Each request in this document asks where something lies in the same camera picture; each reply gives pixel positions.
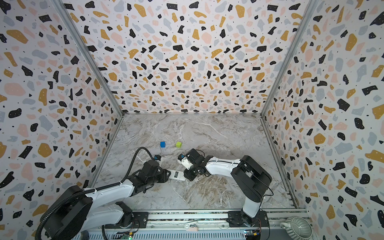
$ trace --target terrazzo wallpaper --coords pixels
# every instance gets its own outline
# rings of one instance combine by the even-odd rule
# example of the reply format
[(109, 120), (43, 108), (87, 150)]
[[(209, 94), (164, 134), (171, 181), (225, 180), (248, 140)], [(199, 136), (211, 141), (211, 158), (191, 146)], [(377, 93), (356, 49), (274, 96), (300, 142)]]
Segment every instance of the terrazzo wallpaper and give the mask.
[(88, 185), (118, 115), (51, 2), (0, 7), (0, 239), (34, 239), (42, 213)]
[(305, 0), (64, 0), (126, 113), (260, 112)]
[(383, 1), (319, 1), (265, 116), (320, 239), (384, 239), (383, 23)]

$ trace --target robotic arm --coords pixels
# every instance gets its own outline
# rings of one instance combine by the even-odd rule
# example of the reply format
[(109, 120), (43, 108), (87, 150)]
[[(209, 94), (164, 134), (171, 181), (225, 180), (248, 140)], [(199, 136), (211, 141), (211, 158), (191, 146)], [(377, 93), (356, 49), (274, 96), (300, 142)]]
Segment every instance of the robotic arm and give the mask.
[[(116, 228), (132, 226), (133, 212), (122, 200), (145, 193), (155, 183), (167, 182), (170, 176), (170, 171), (162, 169), (155, 161), (160, 160), (161, 156), (150, 157), (151, 160), (145, 162), (142, 169), (124, 177), (120, 182), (98, 188), (69, 187), (41, 217), (35, 240), (41, 240), (43, 227), (52, 240), (70, 240), (79, 232), (107, 224), (115, 225)], [(241, 210), (242, 220), (249, 227), (256, 224), (256, 215), (272, 178), (251, 157), (226, 160), (204, 157), (191, 149), (185, 155), (180, 154), (178, 161), (186, 167), (184, 176), (190, 181), (198, 175), (221, 174), (234, 178), (246, 196)]]
[(190, 181), (198, 175), (220, 174), (232, 177), (246, 196), (241, 210), (244, 224), (249, 227), (256, 224), (256, 214), (272, 177), (250, 156), (227, 160), (214, 156), (204, 157), (191, 149), (187, 154), (180, 154), (177, 161), (186, 167), (184, 177)]

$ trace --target marble floor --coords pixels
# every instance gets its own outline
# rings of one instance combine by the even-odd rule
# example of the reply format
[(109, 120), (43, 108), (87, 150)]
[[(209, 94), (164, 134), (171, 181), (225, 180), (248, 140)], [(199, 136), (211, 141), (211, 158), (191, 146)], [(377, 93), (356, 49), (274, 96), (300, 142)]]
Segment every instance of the marble floor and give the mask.
[[(166, 147), (160, 148), (165, 141)], [(182, 142), (177, 148), (176, 142)], [(144, 146), (152, 155), (162, 156), (164, 169), (184, 170), (177, 156), (191, 148), (222, 159), (239, 159), (249, 155), (271, 176), (273, 197), (266, 197), (263, 208), (294, 208), (284, 189), (276, 163), (257, 115), (125, 115), (96, 187), (120, 181), (137, 148)], [(149, 160), (142, 150), (131, 173)], [(169, 180), (155, 184), (145, 194), (124, 199), (134, 210), (155, 209), (240, 209), (245, 196), (230, 178), (221, 175), (196, 177), (193, 182)]]

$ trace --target white rectangular device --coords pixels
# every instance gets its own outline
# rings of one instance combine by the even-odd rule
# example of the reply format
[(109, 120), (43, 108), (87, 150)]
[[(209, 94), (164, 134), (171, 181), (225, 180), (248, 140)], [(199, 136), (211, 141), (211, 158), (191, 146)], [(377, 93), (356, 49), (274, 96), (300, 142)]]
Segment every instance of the white rectangular device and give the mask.
[(179, 180), (179, 181), (185, 181), (186, 180), (186, 178), (184, 177), (183, 171), (172, 170), (172, 169), (167, 169), (167, 170), (170, 171), (169, 179), (175, 179), (175, 180)]

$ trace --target black mounting plate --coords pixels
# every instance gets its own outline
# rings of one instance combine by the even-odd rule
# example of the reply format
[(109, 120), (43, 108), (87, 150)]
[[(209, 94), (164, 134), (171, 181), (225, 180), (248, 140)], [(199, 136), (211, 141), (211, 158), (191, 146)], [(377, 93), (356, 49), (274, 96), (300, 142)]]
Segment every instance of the black mounting plate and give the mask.
[[(260, 220), (262, 223), (262, 227), (268, 227), (269, 221), (267, 220), (266, 212), (265, 211), (259, 211), (255, 219)], [(241, 219), (241, 213), (240, 211), (229, 211), (228, 212), (228, 219), (227, 222), (229, 223), (229, 227), (248, 227), (243, 223), (243, 220)]]
[[(136, 228), (146, 228), (148, 221), (148, 212), (133, 212), (134, 226), (132, 229)], [(105, 229), (119, 229), (120, 227), (117, 224), (107, 224)]]

